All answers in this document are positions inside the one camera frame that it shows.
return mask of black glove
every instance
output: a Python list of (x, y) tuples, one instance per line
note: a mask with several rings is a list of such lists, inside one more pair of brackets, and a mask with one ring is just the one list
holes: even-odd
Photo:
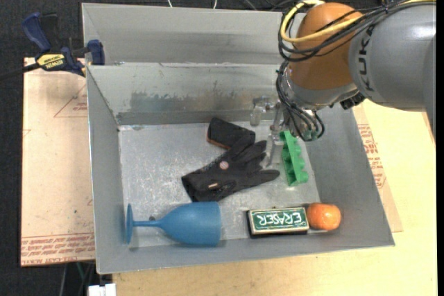
[(182, 177), (193, 201), (219, 201), (233, 193), (270, 182), (279, 171), (263, 171), (266, 141), (252, 143), (244, 136), (212, 163)]

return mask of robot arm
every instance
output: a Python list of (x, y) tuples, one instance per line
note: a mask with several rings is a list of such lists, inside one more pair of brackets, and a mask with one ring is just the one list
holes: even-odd
[[(310, 7), (295, 37), (289, 23)], [(367, 98), (426, 111), (435, 135), (436, 0), (404, 0), (360, 13), (340, 3), (306, 0), (282, 18), (277, 82), (284, 122), (295, 136), (323, 134), (316, 112)]]

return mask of orange sphere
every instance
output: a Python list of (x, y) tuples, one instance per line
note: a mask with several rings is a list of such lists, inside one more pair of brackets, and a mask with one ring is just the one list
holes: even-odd
[(331, 231), (341, 224), (341, 211), (334, 204), (314, 202), (307, 208), (310, 228)]

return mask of green plastic object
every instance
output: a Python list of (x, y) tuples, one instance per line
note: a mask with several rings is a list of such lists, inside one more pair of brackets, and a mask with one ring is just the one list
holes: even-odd
[(281, 131), (279, 133), (282, 147), (282, 160), (284, 161), (285, 173), (289, 186), (295, 186), (308, 181), (308, 173), (304, 171), (305, 161), (300, 156), (302, 148), (299, 146), (298, 139), (291, 135), (290, 131)]

